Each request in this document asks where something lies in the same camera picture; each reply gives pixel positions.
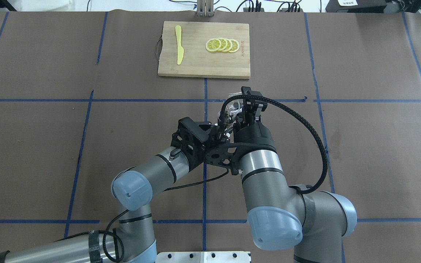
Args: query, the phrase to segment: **gray table surface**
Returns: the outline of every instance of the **gray table surface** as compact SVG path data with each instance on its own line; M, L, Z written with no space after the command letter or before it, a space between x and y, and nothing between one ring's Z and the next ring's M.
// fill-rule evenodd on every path
M163 21L250 24L249 80L157 76ZM0 252L104 228L112 178L169 145L177 120L215 121L242 85L284 100L318 130L331 171L322 190L356 206L345 262L421 262L421 15L218 11L0 13ZM290 184L314 183L309 132L269 107L264 124ZM214 177L200 166L180 183ZM237 176L152 201L159 251L253 245Z

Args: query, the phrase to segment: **lemon slice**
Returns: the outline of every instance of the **lemon slice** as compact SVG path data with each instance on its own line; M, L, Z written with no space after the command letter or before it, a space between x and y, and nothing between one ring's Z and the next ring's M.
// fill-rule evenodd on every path
M219 51L227 49L230 45L229 40L227 38L219 37L218 40L221 41Z
M209 52L216 52L219 50L222 42L218 38L211 38L206 42L206 50Z
M235 53L239 50L239 42L235 39L229 39L230 42L232 42L232 48L228 51L229 53Z
M228 41L229 46L226 49L222 50L222 52L229 52L230 50L232 50L232 47L234 46L234 43L232 41L230 41L228 38L226 38L226 40Z

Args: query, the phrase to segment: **white bracket with holes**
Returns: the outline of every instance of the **white bracket with holes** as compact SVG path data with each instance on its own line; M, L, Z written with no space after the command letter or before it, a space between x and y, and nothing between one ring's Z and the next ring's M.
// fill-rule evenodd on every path
M247 251L162 252L155 263L251 263Z

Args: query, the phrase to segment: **cutting board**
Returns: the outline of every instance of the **cutting board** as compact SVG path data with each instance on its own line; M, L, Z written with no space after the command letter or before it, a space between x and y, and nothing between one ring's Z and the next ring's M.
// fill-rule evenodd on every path
M182 27L184 57L177 65L175 26ZM240 43L235 53L209 52L205 44L211 38L233 38ZM159 76L248 79L249 25L213 22L163 22Z

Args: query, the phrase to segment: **yellow knife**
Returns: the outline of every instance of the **yellow knife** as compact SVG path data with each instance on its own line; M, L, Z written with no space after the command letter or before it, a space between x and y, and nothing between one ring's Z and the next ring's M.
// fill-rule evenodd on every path
M178 47L178 57L177 64L180 65L183 61L184 48L181 46L181 26L175 26L175 33L177 34L177 47Z

